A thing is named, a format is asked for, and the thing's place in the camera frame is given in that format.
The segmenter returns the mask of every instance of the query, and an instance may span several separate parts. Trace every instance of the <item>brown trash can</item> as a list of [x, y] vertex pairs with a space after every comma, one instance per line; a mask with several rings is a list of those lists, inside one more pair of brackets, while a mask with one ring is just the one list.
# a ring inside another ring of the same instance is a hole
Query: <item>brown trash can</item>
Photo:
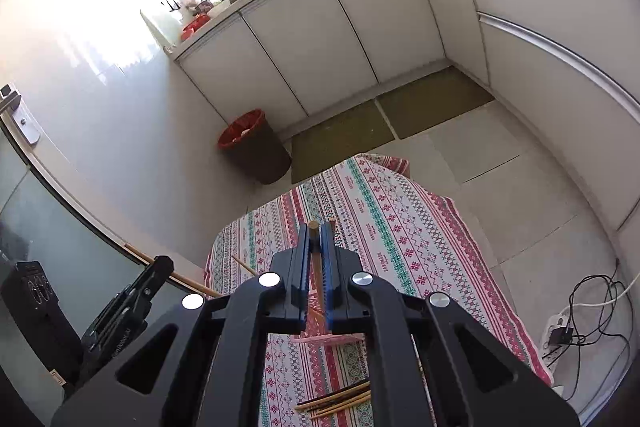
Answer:
[[218, 139], [218, 147], [232, 163], [262, 185], [278, 181], [291, 165], [291, 156], [261, 109], [245, 113], [227, 127]]

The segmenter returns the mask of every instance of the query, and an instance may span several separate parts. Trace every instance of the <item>glass panel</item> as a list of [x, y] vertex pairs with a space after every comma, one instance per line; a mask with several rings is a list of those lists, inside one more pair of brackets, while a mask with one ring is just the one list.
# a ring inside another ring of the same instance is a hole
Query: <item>glass panel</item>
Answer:
[[[59, 305], [82, 335], [111, 298], [143, 267], [87, 228], [26, 169], [0, 133], [0, 283], [16, 261], [39, 261]], [[165, 283], [152, 301], [151, 324], [186, 292]], [[0, 301], [0, 366], [23, 401], [44, 425], [62, 403], [62, 388], [50, 377]]]

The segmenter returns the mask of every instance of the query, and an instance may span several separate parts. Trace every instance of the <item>power strip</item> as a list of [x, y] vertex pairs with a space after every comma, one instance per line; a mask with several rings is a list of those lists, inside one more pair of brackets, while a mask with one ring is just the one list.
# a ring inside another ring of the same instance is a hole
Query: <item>power strip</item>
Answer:
[[[542, 339], [540, 340], [540, 347], [538, 349], [540, 352], [540, 357], [542, 357], [542, 360], [545, 363], [545, 365], [551, 362], [557, 356], [557, 354], [554, 353], [550, 357], [547, 357], [547, 355], [551, 353], [551, 351], [553, 351], [554, 349], [556, 349], [556, 347], [558, 347], [556, 345], [553, 345], [553, 346], [549, 345], [549, 338], [551, 337], [551, 332], [556, 328], [566, 327], [568, 321], [569, 321], [568, 315], [559, 314], [559, 315], [552, 315], [551, 317], [549, 317], [549, 320], [546, 322], [545, 329], [542, 331]], [[548, 368], [549, 368], [549, 371], [551, 371], [551, 374], [553, 374], [554, 371], [556, 370], [556, 365], [558, 365], [557, 361], [549, 365]]]

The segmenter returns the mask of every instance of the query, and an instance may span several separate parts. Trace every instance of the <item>patterned tablecloth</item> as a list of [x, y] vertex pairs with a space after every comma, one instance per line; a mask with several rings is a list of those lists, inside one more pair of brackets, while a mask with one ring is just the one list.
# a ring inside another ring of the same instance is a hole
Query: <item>patterned tablecloth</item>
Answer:
[[[360, 154], [249, 212], [216, 238], [205, 284], [231, 293], [251, 277], [231, 254], [265, 272], [273, 253], [295, 245], [299, 223], [333, 217], [336, 244], [357, 252], [366, 271], [409, 295], [446, 292], [551, 383], [533, 341], [498, 290], [453, 201], [424, 190], [405, 177], [406, 172], [405, 160]], [[308, 415], [293, 411], [297, 402], [365, 378], [364, 343], [322, 347], [293, 340], [270, 335], [259, 426], [372, 426], [368, 402], [313, 423]]]

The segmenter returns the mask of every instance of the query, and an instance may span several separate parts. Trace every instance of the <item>green floor mat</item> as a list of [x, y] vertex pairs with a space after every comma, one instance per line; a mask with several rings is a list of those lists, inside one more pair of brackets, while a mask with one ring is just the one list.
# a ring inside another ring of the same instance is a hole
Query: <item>green floor mat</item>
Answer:
[[453, 67], [378, 97], [400, 138], [424, 131], [493, 99], [466, 74]]
[[373, 100], [357, 105], [292, 138], [291, 182], [298, 183], [393, 139]]

